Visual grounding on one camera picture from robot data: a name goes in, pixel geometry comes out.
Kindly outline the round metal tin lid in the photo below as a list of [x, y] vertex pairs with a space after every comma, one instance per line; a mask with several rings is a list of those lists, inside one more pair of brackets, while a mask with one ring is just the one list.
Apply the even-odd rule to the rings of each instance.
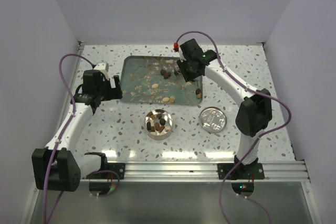
[[219, 108], [210, 106], [200, 112], [199, 122], [207, 132], [219, 133], [226, 127], [227, 117]]

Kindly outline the metal tweezers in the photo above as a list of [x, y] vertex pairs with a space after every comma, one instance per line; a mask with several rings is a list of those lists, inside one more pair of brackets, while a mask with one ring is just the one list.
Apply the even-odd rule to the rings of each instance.
[[181, 71], [177, 70], [177, 69], [174, 69], [174, 74], [177, 76], [177, 75], [181, 74]]

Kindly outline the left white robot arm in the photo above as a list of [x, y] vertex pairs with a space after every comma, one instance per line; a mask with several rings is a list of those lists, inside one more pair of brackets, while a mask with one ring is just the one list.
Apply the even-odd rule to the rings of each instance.
[[104, 178], [109, 172], [104, 153], [87, 152], [76, 160], [76, 145], [87, 123], [104, 101], [122, 98], [120, 78], [109, 78], [105, 70], [86, 70], [83, 83], [73, 95], [67, 116], [55, 136], [44, 148], [32, 153], [36, 187], [39, 190], [75, 191], [82, 178], [94, 174]]

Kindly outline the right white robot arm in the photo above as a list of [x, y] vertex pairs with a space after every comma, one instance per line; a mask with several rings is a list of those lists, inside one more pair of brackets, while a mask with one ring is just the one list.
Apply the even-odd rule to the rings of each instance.
[[238, 75], [229, 73], [229, 68], [220, 61], [216, 51], [203, 51], [195, 39], [181, 45], [175, 42], [173, 50], [180, 56], [177, 65], [185, 81], [205, 76], [218, 84], [237, 104], [235, 124], [240, 131], [239, 148], [233, 167], [225, 172], [224, 178], [246, 178], [258, 163], [258, 137], [272, 119], [269, 91], [249, 88]]

